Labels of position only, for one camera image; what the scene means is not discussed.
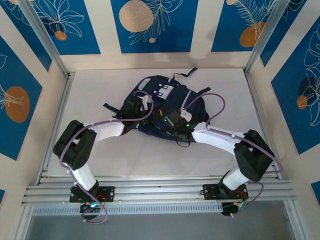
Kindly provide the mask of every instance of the backpack strap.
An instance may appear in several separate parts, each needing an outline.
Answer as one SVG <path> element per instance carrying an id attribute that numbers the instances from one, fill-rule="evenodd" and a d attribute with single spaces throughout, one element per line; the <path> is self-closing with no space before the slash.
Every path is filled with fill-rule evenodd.
<path id="1" fill-rule="evenodd" d="M 200 90 L 200 91 L 198 92 L 198 95 L 201 95 L 201 94 L 204 94 L 204 93 L 206 93 L 206 92 L 209 92 L 210 90 L 211 90 L 210 87 L 206 87 L 205 89 Z"/>
<path id="2" fill-rule="evenodd" d="M 185 78 L 187 78 L 187 77 L 189 77 L 189 75 L 192 74 L 195 70 L 198 70 L 198 68 L 196 68 L 196 67 L 192 68 L 188 74 L 176 73 L 176 72 L 175 72 L 175 73 L 173 74 L 173 78 L 172 78 L 172 79 L 175 80 L 175 74 L 181 75 L 181 76 L 184 76 Z"/>
<path id="3" fill-rule="evenodd" d="M 116 114 L 120 112 L 119 109 L 116 109 L 115 107 L 110 106 L 108 103 L 103 104 L 103 106 Z"/>

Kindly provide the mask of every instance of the blue wall panel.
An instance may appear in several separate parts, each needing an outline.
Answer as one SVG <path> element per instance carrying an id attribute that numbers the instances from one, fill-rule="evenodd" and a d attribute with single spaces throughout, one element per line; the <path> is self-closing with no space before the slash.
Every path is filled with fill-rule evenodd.
<path id="1" fill-rule="evenodd" d="M 274 5 L 274 0 L 225 0 L 211 51 L 251 51 Z"/>
<path id="2" fill-rule="evenodd" d="M 6 191 L 0 189 L 0 206 L 1 206 L 1 203 L 2 203 L 2 199 L 3 199 L 4 196 L 5 196 L 5 193 L 6 193 Z"/>
<path id="3" fill-rule="evenodd" d="M 266 66 L 307 0 L 291 0 L 265 45 L 260 57 Z"/>
<path id="4" fill-rule="evenodd" d="M 61 55 L 100 54 L 84 0 L 31 3 Z"/>
<path id="5" fill-rule="evenodd" d="M 17 160 L 41 85 L 0 37 L 0 153 Z"/>
<path id="6" fill-rule="evenodd" d="M 29 25 L 29 22 L 21 12 L 18 5 L 9 0 L 0 0 L 0 5 L 11 19 L 15 27 L 23 36 L 26 43 L 30 46 L 34 54 L 37 56 L 43 67 L 48 71 L 51 65 L 51 58 L 45 48 L 42 46 L 37 35 Z"/>
<path id="7" fill-rule="evenodd" d="M 272 80 L 299 154 L 320 143 L 320 18 Z"/>
<path id="8" fill-rule="evenodd" d="M 198 0 L 111 0 L 123 54 L 190 52 Z"/>

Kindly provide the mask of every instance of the white floor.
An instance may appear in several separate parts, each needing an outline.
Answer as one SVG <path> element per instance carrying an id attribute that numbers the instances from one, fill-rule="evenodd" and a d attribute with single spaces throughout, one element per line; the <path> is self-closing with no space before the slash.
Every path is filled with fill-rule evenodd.
<path id="1" fill-rule="evenodd" d="M 93 123 L 114 115 L 103 107 L 108 103 L 120 108 L 130 91 L 145 77 L 173 73 L 188 73 L 188 69 L 134 69 L 134 70 L 81 70 L 77 71 L 58 137 L 72 120 Z M 225 98 L 226 108 L 211 124 L 231 131 L 261 133 L 258 118 L 242 69 L 199 69 L 190 77 L 177 76 L 176 80 L 198 92 L 210 87 L 211 92 Z M 222 107 L 215 96 L 205 96 L 206 109 L 214 115 Z M 88 162 L 95 176 L 214 176 L 223 175 L 236 166 L 229 153 L 206 144 L 194 143 L 182 148 L 175 142 L 165 141 L 132 130 L 126 135 L 97 142 Z M 68 176 L 52 154 L 48 176 Z"/>

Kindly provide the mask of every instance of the gray cable channel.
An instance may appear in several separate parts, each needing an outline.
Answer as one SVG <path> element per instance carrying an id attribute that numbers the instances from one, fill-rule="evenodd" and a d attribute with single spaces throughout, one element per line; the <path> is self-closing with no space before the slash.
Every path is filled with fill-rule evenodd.
<path id="1" fill-rule="evenodd" d="M 222 213 L 222 204 L 210 203 L 162 203 L 162 204 L 110 204 L 106 206 L 108 215 L 143 215 L 143 214 L 187 214 L 187 213 Z M 79 205 L 74 206 L 36 206 L 32 216 L 78 216 Z M 104 215 L 96 208 L 86 215 Z"/>

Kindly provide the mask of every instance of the backpack handle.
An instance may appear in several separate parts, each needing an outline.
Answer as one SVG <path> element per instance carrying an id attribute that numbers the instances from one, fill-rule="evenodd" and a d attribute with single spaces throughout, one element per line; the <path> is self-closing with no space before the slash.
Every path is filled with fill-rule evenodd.
<path id="1" fill-rule="evenodd" d="M 181 75 L 181 76 L 184 76 L 185 78 L 187 78 L 187 77 L 189 77 L 189 75 L 190 74 L 192 74 L 195 70 L 198 70 L 198 68 L 196 68 L 196 67 L 194 67 L 194 68 L 192 68 L 190 71 L 189 71 L 189 73 L 188 74 L 184 74 L 184 73 L 174 73 L 173 74 L 173 80 L 175 80 L 175 74 L 177 74 L 177 75 Z"/>

